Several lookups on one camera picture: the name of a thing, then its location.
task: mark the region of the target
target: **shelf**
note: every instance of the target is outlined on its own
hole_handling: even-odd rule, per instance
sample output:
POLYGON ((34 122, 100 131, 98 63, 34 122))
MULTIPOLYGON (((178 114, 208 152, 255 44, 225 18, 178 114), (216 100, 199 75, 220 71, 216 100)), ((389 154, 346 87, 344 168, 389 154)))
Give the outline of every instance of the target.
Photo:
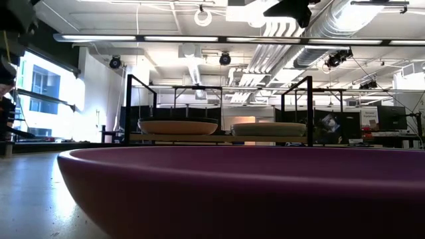
POLYGON ((142 135, 131 134, 130 140, 185 142, 297 142, 307 143, 307 137, 231 136, 231 135, 142 135))

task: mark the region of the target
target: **wooden bowl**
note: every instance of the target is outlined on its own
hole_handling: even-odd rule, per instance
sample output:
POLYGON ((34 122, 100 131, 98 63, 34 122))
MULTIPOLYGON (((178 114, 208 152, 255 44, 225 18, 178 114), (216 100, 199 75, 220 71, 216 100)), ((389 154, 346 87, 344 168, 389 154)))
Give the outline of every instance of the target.
POLYGON ((302 123, 238 123, 232 125, 235 136, 303 136, 306 130, 302 123))
POLYGON ((425 152, 126 147, 58 156, 114 238, 425 238, 425 152))
POLYGON ((139 120, 145 133, 165 135, 210 135, 217 130, 218 120, 209 118, 145 118, 139 120))

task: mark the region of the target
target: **ceiling light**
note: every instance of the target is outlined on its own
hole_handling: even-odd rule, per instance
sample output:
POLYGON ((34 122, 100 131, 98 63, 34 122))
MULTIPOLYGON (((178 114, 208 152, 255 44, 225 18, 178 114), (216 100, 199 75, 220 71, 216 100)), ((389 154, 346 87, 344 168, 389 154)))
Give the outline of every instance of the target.
POLYGON ((145 41, 151 42, 217 42, 218 37, 174 37, 174 36, 148 36, 145 41))
POLYGON ((198 24, 198 26, 201 27, 206 27, 208 26, 213 20, 212 18, 213 16, 211 15, 210 11, 204 10, 202 8, 202 5, 199 6, 199 10, 195 13, 195 16, 193 17, 193 20, 195 21, 196 24, 198 24), (201 13, 206 13, 207 17, 205 19, 199 19, 199 14, 201 13))
POLYGON ((172 89, 172 86, 149 86, 151 89, 172 89))
POLYGON ((117 36, 117 35, 62 35, 66 40, 136 40, 135 36, 117 36))
POLYGON ((380 44, 382 40, 367 40, 367 39, 310 39, 308 43, 313 44, 380 44))
POLYGON ((228 87, 228 86, 225 86, 222 89, 223 90, 260 90, 261 87, 228 87))
POLYGON ((350 46, 305 46, 305 49, 313 50, 349 50, 350 46))
POLYGON ((289 90, 289 88, 263 88, 263 90, 289 90))
POLYGON ((425 40, 392 40, 391 45, 425 45, 425 40))
MULTIPOLYGON (((162 5, 162 4, 167 4, 169 5, 170 3, 174 3, 176 5, 198 5, 200 2, 199 1, 160 1, 160 0, 153 0, 153 1, 149 1, 149 0, 77 0, 77 1, 82 1, 82 2, 95 2, 95 3, 132 3, 132 4, 155 4, 155 5, 162 5)), ((213 6, 215 4, 214 1, 202 1, 201 2, 203 5, 211 5, 213 6)))
POLYGON ((228 42, 255 42, 255 43, 286 43, 286 44, 297 44, 300 42, 300 39, 291 39, 291 38, 279 38, 279 37, 228 37, 228 42))
POLYGON ((403 7, 406 5, 409 5, 410 2, 408 1, 352 1, 352 5, 358 5, 358 6, 391 6, 391 7, 403 7))

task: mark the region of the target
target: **white wall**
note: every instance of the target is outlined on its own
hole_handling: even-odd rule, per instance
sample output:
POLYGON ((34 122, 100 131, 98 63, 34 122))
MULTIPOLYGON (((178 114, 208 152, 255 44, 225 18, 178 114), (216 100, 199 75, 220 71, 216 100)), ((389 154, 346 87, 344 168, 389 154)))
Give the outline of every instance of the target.
POLYGON ((80 48, 78 67, 85 91, 84 107, 75 115, 74 139, 100 142, 102 125, 106 125, 106 130, 113 130, 118 101, 123 102, 124 93, 120 97, 124 90, 122 75, 96 60, 84 47, 80 48))

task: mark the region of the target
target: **light fixture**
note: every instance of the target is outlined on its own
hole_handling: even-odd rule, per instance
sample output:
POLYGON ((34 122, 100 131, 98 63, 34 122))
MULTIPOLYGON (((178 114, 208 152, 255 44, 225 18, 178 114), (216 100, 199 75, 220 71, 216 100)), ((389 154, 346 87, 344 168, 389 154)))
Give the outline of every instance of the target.
POLYGON ((330 54, 329 59, 325 61, 325 65, 328 68, 335 68, 338 67, 340 64, 343 64, 347 58, 350 58, 353 56, 353 51, 351 51, 351 48, 348 50, 338 50, 335 54, 330 54))
MULTIPOLYGON (((146 5, 169 5, 173 3, 175 5, 198 5, 199 1, 164 1, 164 0, 77 0, 81 2, 95 2, 95 3, 124 3, 124 4, 146 4, 146 5)), ((203 5, 214 6, 214 1, 202 1, 203 5)))
MULTIPOLYGON (((186 104, 175 104, 176 106, 186 106, 186 104)), ((157 106, 174 106, 173 103, 160 103, 157 106)))
POLYGON ((219 62, 220 62, 220 65, 222 65, 222 66, 227 66, 232 62, 232 59, 231 59, 230 55, 228 54, 228 52, 223 52, 221 54, 219 62))
POLYGON ((382 40, 368 40, 368 39, 310 39, 308 43, 312 44, 380 44, 382 40))
POLYGON ((145 41, 151 42, 217 42, 218 37, 178 37, 178 36, 147 36, 145 41))
POLYGON ((425 45, 425 40, 392 40, 390 45, 425 45))
POLYGON ((66 40, 136 40, 135 36, 117 36, 117 35, 62 35, 66 40))
POLYGON ((172 89, 172 86, 149 86, 151 89, 172 89))
POLYGON ((403 7, 409 5, 408 1, 352 1, 352 5, 358 6, 385 6, 385 7, 403 7))
POLYGON ((350 46, 305 46, 305 49, 312 49, 312 50, 349 50, 350 46))
POLYGON ((121 67, 122 62, 121 62, 121 56, 112 56, 112 60, 109 63, 109 67, 111 69, 117 70, 121 67))
POLYGON ((278 90, 278 91, 280 91, 280 90, 289 90, 289 88, 273 88, 273 87, 271 87, 271 88, 263 88, 263 90, 278 90))
POLYGON ((223 90, 261 90, 261 87, 229 87, 224 86, 223 90))
POLYGON ((211 15, 210 11, 204 10, 202 8, 202 5, 199 6, 199 10, 195 13, 195 16, 193 17, 193 20, 195 21, 196 24, 198 24, 198 26, 201 27, 206 27, 208 26, 213 20, 212 18, 213 16, 211 15), (201 13, 206 13, 207 17, 203 20, 199 19, 199 14, 201 13))
POLYGON ((228 37, 228 42, 255 42, 255 43, 269 43, 269 44, 297 44, 300 39, 279 38, 279 37, 228 37))

